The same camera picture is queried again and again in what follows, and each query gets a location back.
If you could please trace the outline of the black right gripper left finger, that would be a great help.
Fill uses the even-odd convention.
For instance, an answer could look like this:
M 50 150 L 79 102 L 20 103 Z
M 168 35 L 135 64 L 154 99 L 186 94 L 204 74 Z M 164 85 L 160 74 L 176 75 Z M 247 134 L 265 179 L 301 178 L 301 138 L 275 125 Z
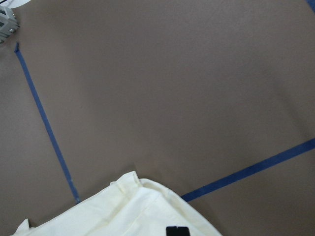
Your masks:
M 166 227 L 166 236 L 178 236 L 178 227 L 177 226 L 167 226 Z

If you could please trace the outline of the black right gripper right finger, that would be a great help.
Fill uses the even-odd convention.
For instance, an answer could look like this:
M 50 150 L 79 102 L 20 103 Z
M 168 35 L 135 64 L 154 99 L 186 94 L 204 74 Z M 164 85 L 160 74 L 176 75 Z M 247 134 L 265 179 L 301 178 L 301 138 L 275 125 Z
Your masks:
M 178 227 L 178 236 L 189 236 L 188 227 Z

